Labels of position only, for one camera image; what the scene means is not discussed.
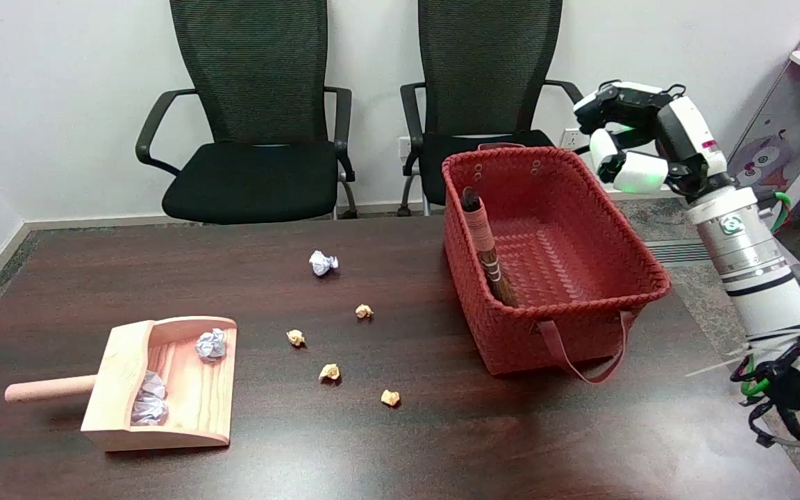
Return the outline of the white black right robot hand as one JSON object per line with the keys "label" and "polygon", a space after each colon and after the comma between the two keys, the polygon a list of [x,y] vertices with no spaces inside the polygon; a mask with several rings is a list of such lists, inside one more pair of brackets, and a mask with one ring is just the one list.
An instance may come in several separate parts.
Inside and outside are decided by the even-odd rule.
{"label": "white black right robot hand", "polygon": [[635,195],[667,186],[689,203],[731,184],[724,153],[685,90],[612,80],[575,102],[601,183]]}

